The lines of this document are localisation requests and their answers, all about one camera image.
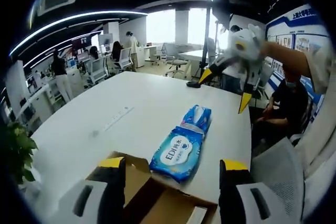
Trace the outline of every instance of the potted plant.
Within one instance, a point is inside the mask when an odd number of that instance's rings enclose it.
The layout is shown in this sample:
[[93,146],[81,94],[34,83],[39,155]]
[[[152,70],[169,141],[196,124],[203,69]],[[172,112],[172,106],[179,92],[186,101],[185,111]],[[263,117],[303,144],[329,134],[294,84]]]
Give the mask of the potted plant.
[[26,129],[18,122],[0,126],[4,133],[1,139],[1,157],[4,157],[9,174],[17,185],[21,185],[25,178],[32,182],[35,180],[30,169],[32,168],[33,149],[36,143],[28,137]]

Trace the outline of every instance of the open cardboard box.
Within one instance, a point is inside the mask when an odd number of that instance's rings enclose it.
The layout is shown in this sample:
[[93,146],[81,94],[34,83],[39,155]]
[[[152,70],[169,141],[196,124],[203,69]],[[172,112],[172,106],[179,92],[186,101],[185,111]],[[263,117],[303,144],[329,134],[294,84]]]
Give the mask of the open cardboard box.
[[125,157],[126,161],[123,210],[126,223],[185,224],[196,206],[207,209],[202,223],[211,223],[217,204],[187,195],[156,180],[144,158],[118,152],[107,158],[113,157]]

